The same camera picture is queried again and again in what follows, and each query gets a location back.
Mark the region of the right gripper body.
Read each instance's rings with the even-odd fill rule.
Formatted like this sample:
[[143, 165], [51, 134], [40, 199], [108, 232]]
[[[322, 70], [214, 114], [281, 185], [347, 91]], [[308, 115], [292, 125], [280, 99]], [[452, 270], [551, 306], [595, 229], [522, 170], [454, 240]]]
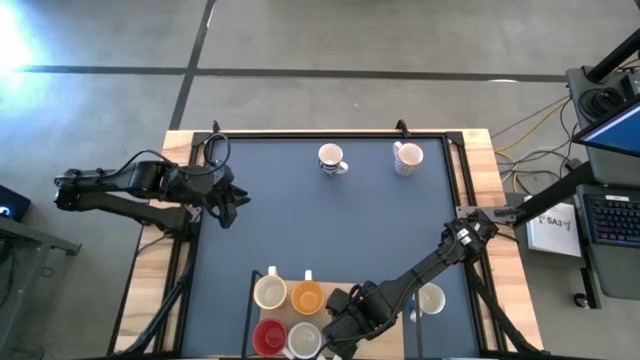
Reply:
[[331, 321], [351, 318], [360, 325], [363, 332], [360, 340], [372, 339], [395, 323], [401, 299], [402, 289], [396, 282], [382, 282], [379, 285], [365, 282], [354, 285], [351, 292], [333, 290], [326, 309]]

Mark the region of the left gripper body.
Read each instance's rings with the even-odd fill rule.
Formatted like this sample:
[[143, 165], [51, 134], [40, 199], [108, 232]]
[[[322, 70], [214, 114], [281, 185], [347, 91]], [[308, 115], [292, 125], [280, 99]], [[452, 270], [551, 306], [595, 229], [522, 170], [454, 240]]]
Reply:
[[231, 189], [234, 175], [229, 169], [221, 169], [212, 175], [212, 184], [204, 196], [206, 212], [217, 219], [222, 228], [229, 228], [236, 217], [234, 196]]

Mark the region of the yellow orange mug white handle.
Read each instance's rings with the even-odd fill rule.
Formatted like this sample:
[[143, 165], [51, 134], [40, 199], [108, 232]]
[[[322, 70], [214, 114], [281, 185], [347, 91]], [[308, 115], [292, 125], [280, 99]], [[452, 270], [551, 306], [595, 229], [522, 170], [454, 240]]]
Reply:
[[313, 279], [311, 270], [306, 270], [304, 280], [293, 288], [291, 301], [294, 309], [302, 315], [313, 315], [324, 307], [324, 290]]

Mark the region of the cream mug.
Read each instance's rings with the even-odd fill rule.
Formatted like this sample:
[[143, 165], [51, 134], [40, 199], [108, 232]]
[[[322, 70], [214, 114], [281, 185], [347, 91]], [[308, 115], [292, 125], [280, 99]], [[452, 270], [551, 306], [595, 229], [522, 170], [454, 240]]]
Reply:
[[254, 286], [253, 299], [264, 310], [273, 310], [284, 304], [287, 298], [286, 282], [279, 276], [275, 265], [268, 267]]

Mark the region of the blue floral white mug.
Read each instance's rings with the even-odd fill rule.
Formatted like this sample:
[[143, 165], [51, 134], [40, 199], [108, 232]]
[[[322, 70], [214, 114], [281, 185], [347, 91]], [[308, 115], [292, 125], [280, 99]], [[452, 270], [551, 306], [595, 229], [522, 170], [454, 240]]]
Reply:
[[349, 165], [343, 161], [342, 148], [334, 143], [323, 144], [318, 150], [320, 171], [324, 175], [343, 175]]

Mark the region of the grey white patterned mug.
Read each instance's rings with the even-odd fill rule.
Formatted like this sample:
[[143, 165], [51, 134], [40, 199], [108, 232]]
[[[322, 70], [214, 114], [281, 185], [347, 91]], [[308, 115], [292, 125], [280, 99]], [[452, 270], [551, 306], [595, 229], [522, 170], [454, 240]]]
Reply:
[[392, 146], [394, 169], [400, 176], [413, 175], [424, 159], [422, 149], [415, 143], [396, 141]]

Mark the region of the wooden riser shelf black legs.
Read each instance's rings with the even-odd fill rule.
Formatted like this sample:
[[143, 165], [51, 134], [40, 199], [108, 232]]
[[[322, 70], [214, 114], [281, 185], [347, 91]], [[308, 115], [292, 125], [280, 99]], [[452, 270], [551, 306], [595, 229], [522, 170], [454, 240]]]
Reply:
[[[269, 318], [277, 319], [283, 323], [287, 329], [290, 329], [293, 325], [302, 321], [310, 322], [319, 329], [322, 329], [331, 321], [331, 317], [325, 309], [321, 309], [313, 315], [302, 315], [294, 309], [290, 297], [293, 288], [299, 284], [299, 281], [285, 281], [287, 295], [285, 302], [280, 307], [271, 310], [260, 308], [253, 299], [253, 291], [257, 281], [261, 277], [262, 274], [260, 272], [257, 270], [252, 271], [241, 346], [240, 357], [242, 359], [260, 358], [260, 355], [252, 345], [252, 334], [257, 324], [262, 320]], [[388, 331], [374, 340], [363, 340], [360, 342], [354, 358], [368, 360], [404, 360], [408, 354], [408, 351], [404, 348], [404, 340], [403, 319], [402, 315], [399, 315], [395, 325]]]

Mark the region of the blue grey table mat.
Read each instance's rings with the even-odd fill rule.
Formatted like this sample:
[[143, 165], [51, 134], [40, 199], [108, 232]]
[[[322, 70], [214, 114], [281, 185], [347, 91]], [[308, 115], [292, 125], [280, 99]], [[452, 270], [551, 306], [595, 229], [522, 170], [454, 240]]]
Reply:
[[389, 139], [343, 139], [349, 170], [321, 173], [313, 140], [233, 140], [234, 182], [251, 201], [224, 229], [202, 221], [184, 330], [186, 357], [241, 354], [253, 270], [287, 280], [392, 280], [433, 252], [455, 215], [443, 144], [422, 139], [411, 176], [394, 169]]

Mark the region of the red mug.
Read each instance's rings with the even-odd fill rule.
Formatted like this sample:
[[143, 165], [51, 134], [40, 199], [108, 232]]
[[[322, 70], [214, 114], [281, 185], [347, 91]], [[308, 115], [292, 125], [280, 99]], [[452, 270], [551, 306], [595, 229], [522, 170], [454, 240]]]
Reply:
[[280, 354], [287, 342], [285, 325], [275, 318], [260, 321], [252, 335], [252, 345], [255, 352], [264, 357]]

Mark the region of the grey metal stand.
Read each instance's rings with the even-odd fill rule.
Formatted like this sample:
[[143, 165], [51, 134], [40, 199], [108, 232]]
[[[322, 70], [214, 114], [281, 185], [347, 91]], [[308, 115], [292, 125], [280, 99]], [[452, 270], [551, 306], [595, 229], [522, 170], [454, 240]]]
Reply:
[[18, 318], [41, 276], [49, 252], [77, 256], [82, 245], [0, 217], [0, 357], [14, 338]]

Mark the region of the black device blue light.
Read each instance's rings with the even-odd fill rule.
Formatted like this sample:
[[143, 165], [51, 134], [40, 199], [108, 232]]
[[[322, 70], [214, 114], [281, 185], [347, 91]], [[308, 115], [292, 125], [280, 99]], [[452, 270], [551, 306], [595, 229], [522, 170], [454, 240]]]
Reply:
[[0, 185], [0, 217], [21, 222], [30, 205], [29, 198]]

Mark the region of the black keyboard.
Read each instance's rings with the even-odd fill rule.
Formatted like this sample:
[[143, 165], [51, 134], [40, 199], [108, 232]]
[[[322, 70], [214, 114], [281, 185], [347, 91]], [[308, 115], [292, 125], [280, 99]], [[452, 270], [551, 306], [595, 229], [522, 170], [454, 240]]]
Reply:
[[640, 199], [590, 193], [582, 205], [593, 243], [640, 247]]

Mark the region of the grey computer cart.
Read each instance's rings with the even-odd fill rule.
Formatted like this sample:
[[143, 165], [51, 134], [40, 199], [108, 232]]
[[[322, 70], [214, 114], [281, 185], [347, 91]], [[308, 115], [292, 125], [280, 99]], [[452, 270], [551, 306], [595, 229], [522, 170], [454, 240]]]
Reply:
[[[594, 125], [601, 120], [595, 115], [588, 115], [587, 99], [605, 89], [613, 89], [622, 95], [623, 87], [619, 85], [628, 74], [608, 75], [597, 82], [587, 78], [590, 68], [573, 68], [566, 72], [569, 93], [574, 103], [580, 130]], [[586, 262], [590, 264], [597, 276], [602, 293], [611, 298], [640, 301], [640, 242], [623, 244], [619, 241], [598, 242], [596, 225], [604, 224], [607, 216], [615, 215], [593, 213], [593, 201], [601, 203], [627, 204], [629, 199], [640, 204], [640, 158], [615, 153], [584, 145], [589, 161], [580, 165], [586, 167], [586, 175], [582, 176], [576, 187], [576, 196], [581, 209], [581, 220], [586, 234], [584, 249]]]

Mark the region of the black metal table frame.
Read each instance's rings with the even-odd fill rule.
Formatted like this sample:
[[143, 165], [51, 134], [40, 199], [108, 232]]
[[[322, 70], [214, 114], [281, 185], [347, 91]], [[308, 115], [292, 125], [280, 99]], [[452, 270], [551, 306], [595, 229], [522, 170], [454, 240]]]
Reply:
[[[411, 136], [404, 138], [398, 130], [233, 131], [229, 133], [229, 139], [231, 142], [235, 139], [318, 139], [321, 141], [321, 146], [326, 143], [340, 146], [340, 141], [343, 139], [389, 139], [393, 144], [400, 141], [415, 143], [419, 146], [419, 141], [422, 139], [438, 139], [443, 144], [455, 209], [459, 205], [475, 204], [479, 181], [471, 171], [470, 161], [474, 152], [487, 144], [487, 133], [482, 130], [412, 130], [410, 132]], [[123, 351], [139, 337], [159, 309], [162, 300], [168, 295], [171, 286], [178, 280], [184, 262], [191, 260], [192, 279], [186, 284], [183, 294], [171, 309], [158, 335], [152, 339], [149, 351], [156, 355], [184, 358], [241, 358], [241, 354], [186, 357], [182, 353], [200, 232], [196, 240], [184, 243], [162, 239], [155, 229], [150, 228], [142, 232], [140, 237], [142, 253], [134, 260], [131, 268], [119, 319], [109, 346], [111, 351]], [[356, 283], [346, 285], [323, 282], [323, 284], [327, 289], [338, 286], [349, 289]]]

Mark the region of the metal side bracket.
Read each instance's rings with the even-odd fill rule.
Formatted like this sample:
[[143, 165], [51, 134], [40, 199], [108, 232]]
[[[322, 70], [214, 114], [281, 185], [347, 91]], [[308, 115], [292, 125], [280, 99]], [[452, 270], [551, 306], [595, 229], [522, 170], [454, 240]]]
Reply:
[[474, 213], [483, 213], [485, 217], [493, 222], [514, 223], [520, 213], [516, 207], [479, 207], [479, 206], [458, 206], [456, 216], [469, 217]]

